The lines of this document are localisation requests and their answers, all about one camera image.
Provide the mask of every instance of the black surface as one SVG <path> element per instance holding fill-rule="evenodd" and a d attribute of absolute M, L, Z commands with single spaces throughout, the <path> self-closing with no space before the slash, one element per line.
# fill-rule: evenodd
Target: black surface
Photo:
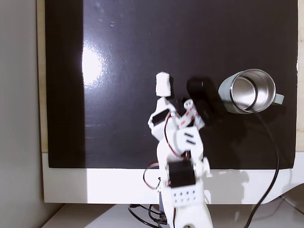
<path fill-rule="evenodd" d="M 147 122 L 158 72 L 174 78 L 176 105 L 189 96 L 192 76 L 209 76 L 218 88 L 236 72 L 259 68 L 285 95 L 282 106 L 261 115 L 280 167 L 291 168 L 297 15 L 297 0 L 46 0 L 49 166 L 145 168 L 156 160 Z M 89 83 L 96 67 L 99 77 Z M 227 114 L 201 137 L 213 169 L 275 167 L 273 146 L 251 114 Z"/>

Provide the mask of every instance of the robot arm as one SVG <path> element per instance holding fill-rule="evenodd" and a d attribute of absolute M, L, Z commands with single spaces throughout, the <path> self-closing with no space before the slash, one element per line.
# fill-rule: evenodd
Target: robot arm
<path fill-rule="evenodd" d="M 186 113 L 180 117 L 165 98 L 171 94 L 169 75 L 161 72 L 156 78 L 156 94 L 162 97 L 157 101 L 156 111 L 151 115 L 148 125 L 152 135 L 159 141 L 157 158 L 161 175 L 160 190 L 168 224 L 171 228 L 212 228 L 203 185 L 203 175 L 209 175 L 210 167 L 208 159 L 203 157 L 203 143 L 199 134 L 205 122 L 195 104 L 200 104 L 202 110 L 199 111 L 209 124 L 213 116 L 221 113 L 215 102 L 216 96 L 208 97 L 217 94 L 217 91 L 212 91 L 212 86 L 207 83 L 209 90 L 206 93 L 202 81 L 189 80 L 187 90 L 195 101 L 187 100 L 184 103 Z M 202 95 L 216 105 L 211 107 L 204 103 Z"/>
<path fill-rule="evenodd" d="M 212 228 L 202 180 L 203 175 L 209 173 L 209 163 L 207 158 L 203 159 L 203 144 L 198 128 L 168 130 L 166 136 L 168 142 L 164 137 L 158 144 L 157 158 L 167 221 L 172 228 Z M 184 152 L 190 152 L 188 160 L 181 158 Z"/>

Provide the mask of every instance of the mug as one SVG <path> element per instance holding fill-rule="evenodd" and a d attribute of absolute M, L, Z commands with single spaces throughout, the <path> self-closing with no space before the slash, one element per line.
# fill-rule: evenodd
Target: mug
<path fill-rule="evenodd" d="M 275 82 L 263 70 L 249 69 L 222 82 L 218 94 L 230 113 L 261 112 L 271 104 L 281 105 L 284 96 L 276 94 Z"/>

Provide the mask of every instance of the gray wall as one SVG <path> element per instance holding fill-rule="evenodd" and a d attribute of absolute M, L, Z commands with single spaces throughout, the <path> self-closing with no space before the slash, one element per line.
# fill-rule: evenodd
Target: gray wall
<path fill-rule="evenodd" d="M 36 1 L 0 0 L 0 227 L 37 228 L 60 205 L 42 196 Z"/>

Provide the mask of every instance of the white table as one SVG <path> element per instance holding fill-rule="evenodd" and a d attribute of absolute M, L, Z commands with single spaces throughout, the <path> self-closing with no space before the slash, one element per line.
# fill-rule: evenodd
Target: white table
<path fill-rule="evenodd" d="M 264 200 L 269 202 L 304 183 L 304 0 L 299 0 L 299 60 L 296 157 L 293 169 L 281 170 Z M 143 182 L 143 170 L 51 169 L 48 167 L 44 0 L 37 1 L 38 72 L 41 149 L 45 202 L 158 204 L 159 194 Z M 211 204 L 256 204 L 268 188 L 274 170 L 212 170 L 204 180 L 206 200 Z M 147 174 L 151 183 L 158 171 Z"/>

